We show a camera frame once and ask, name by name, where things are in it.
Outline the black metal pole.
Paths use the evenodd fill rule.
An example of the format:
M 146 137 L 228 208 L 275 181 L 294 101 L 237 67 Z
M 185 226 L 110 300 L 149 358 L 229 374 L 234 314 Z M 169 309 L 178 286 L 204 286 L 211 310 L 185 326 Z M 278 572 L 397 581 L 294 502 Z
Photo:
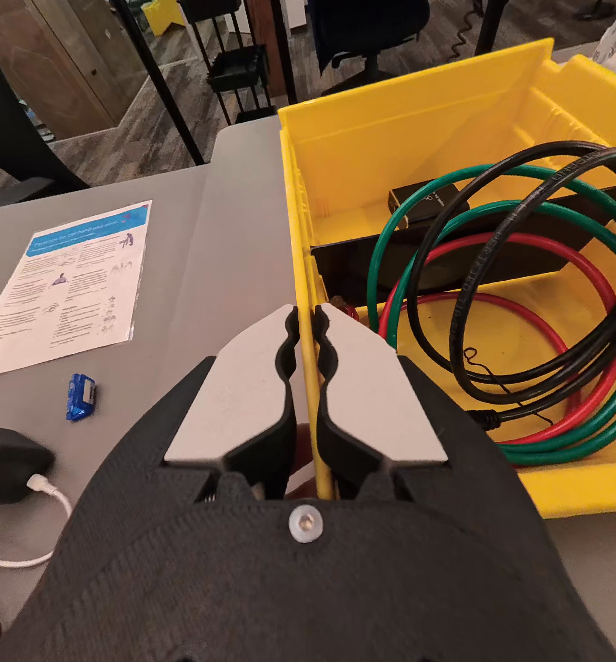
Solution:
M 176 104 L 171 91 L 163 77 L 162 71 L 158 67 L 155 58 L 147 45 L 142 30 L 138 26 L 137 21 L 131 14 L 129 6 L 126 1 L 112 1 L 115 12 L 119 15 L 122 21 L 125 32 L 128 34 L 138 57 L 140 58 L 148 77 L 150 78 L 155 90 L 162 101 L 163 107 L 170 115 L 175 129 L 177 130 L 181 141 L 185 145 L 191 159 L 196 166 L 205 164 L 205 160 L 196 145 L 186 121 L 181 114 L 178 105 Z

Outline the yellow plastic bin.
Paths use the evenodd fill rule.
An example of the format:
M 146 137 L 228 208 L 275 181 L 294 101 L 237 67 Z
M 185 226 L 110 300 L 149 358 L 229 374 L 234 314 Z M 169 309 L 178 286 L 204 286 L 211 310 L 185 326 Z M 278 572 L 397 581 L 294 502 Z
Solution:
M 585 56 L 561 65 L 551 39 L 296 104 L 280 111 L 281 154 L 312 436 L 323 382 L 312 311 L 336 293 L 311 250 L 379 234 L 398 186 L 495 163 L 555 140 L 616 146 L 616 73 Z M 574 265 L 482 287 L 535 311 L 568 343 L 603 318 Z M 493 369 L 527 369 L 550 357 L 546 341 L 513 316 L 476 303 L 471 340 Z M 616 512 L 616 441 L 586 459 L 519 469 L 544 518 Z

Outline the printed paper sheet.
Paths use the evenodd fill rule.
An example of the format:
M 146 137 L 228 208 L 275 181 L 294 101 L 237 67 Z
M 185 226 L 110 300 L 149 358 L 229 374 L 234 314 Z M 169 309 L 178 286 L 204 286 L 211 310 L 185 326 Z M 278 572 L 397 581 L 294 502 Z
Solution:
M 131 340 L 152 204 L 32 236 L 0 294 L 0 375 Z

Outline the small yellow bin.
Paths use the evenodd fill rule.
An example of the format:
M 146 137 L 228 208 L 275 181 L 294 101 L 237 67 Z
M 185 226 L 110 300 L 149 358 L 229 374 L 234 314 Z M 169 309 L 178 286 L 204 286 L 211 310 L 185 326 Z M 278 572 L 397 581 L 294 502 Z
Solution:
M 161 37 L 171 25 L 186 27 L 177 1 L 145 1 L 141 9 L 155 37 Z

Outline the black power bank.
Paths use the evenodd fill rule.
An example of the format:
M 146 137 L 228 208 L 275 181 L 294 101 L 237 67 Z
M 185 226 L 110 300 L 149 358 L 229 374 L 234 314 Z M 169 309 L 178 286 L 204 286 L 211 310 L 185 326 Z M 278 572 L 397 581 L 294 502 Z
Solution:
M 55 454 L 25 435 L 0 428 L 0 505 L 25 499 L 31 489 L 27 481 L 34 474 L 45 474 Z

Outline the brown wooden cabinet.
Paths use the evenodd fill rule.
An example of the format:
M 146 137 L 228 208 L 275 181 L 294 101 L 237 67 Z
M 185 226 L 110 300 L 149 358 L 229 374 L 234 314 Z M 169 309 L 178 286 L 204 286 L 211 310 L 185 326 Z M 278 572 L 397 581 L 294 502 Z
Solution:
M 60 139 L 116 127 L 147 78 L 107 1 L 0 1 L 0 68 Z

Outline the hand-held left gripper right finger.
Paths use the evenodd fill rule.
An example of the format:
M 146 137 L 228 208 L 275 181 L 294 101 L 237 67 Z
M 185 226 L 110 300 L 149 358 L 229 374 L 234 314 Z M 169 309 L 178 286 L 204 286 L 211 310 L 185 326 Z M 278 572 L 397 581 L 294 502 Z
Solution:
M 365 480 L 400 470 L 449 468 L 449 459 L 401 361 L 385 340 L 330 303 L 315 307 L 322 377 L 316 417 L 320 458 L 338 500 Z

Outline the small blue object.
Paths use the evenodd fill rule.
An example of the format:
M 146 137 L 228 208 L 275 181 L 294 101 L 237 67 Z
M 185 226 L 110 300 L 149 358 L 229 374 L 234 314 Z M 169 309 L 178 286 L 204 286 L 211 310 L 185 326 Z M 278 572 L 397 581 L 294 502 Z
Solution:
M 71 376 L 68 385 L 66 420 L 77 422 L 90 417 L 95 409 L 96 382 L 82 373 Z

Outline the black office chair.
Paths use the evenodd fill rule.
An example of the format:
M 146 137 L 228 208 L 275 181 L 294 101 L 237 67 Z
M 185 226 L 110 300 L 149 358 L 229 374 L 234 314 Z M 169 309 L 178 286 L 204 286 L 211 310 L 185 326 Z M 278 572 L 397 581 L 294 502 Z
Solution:
M 429 1 L 308 1 L 320 73 L 362 57 L 364 69 L 321 93 L 344 92 L 396 77 L 379 69 L 384 50 L 418 40 L 430 18 Z
M 0 207 L 89 189 L 48 147 L 0 69 L 0 169 L 15 179 Z

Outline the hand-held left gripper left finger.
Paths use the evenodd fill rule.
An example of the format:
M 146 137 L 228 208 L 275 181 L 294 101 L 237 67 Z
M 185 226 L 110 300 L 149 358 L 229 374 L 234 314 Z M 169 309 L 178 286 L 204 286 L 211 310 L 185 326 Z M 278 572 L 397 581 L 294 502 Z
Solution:
M 285 304 L 210 358 L 206 377 L 163 460 L 179 468 L 237 472 L 267 499 L 283 499 L 296 454 L 290 378 L 298 309 Z

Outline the black ethernet splitter box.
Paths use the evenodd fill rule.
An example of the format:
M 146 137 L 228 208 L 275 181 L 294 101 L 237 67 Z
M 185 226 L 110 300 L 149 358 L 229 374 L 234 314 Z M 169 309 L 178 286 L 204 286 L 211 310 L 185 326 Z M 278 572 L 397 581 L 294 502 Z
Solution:
M 387 206 L 389 212 L 395 211 L 416 191 L 420 190 L 429 183 L 428 180 L 390 189 L 387 197 Z M 403 217 L 397 226 L 398 230 L 405 230 L 409 227 L 430 224 L 436 219 L 441 211 L 447 207 L 453 199 L 459 194 L 459 189 L 454 184 L 441 187 L 428 194 L 420 202 L 416 203 L 411 210 Z

